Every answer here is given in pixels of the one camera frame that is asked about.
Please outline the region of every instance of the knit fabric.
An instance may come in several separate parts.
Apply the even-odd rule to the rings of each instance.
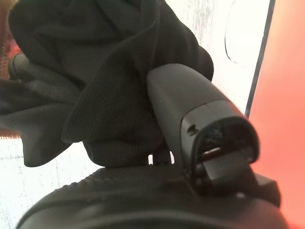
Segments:
[[[79,141],[98,165],[142,165],[163,143],[147,73],[180,63],[212,80],[211,57],[164,0],[21,0],[9,23],[24,55],[0,127],[21,131],[26,166]]]

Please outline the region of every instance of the black fabric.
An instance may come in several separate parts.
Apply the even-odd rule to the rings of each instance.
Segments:
[[[12,61],[11,77],[29,94],[0,110],[0,127],[21,132],[30,167],[79,141],[96,164],[145,163],[163,142],[147,73],[168,63],[209,80],[214,72],[209,54],[164,0],[20,0],[9,23],[25,54]],[[5,87],[19,101],[19,91]],[[10,103],[6,98],[0,104]]]

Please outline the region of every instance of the white surface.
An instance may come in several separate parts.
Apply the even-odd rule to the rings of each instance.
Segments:
[[[233,9],[234,12],[231,13],[236,15],[239,11],[239,15],[229,17],[234,1],[214,0],[207,51],[214,62],[213,84],[244,114],[264,33],[269,0],[237,0],[244,3],[239,4],[239,7],[247,6],[247,9]],[[230,44],[235,49],[234,59],[240,60],[239,64],[226,55],[224,38],[227,28],[231,31]]]
[[[73,144],[46,165],[29,168],[23,164],[21,140],[0,140],[0,228],[14,228],[39,199],[84,179],[98,168],[82,143]]]
[[[168,3],[206,48],[213,1],[168,0]],[[0,140],[0,229],[14,228],[23,213],[43,196],[82,180],[98,168],[88,158],[82,143],[73,144],[44,166],[28,168],[23,164],[21,140]]]

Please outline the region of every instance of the red wall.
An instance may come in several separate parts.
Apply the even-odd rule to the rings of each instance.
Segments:
[[[305,228],[305,0],[276,0],[250,120],[261,141],[254,170],[278,181],[282,212]]]

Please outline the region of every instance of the black plastic device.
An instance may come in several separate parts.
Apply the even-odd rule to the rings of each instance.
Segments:
[[[254,128],[211,82],[169,64],[148,74],[148,93],[166,140],[154,164],[101,168],[41,199],[17,229],[288,229],[276,182],[250,168]]]

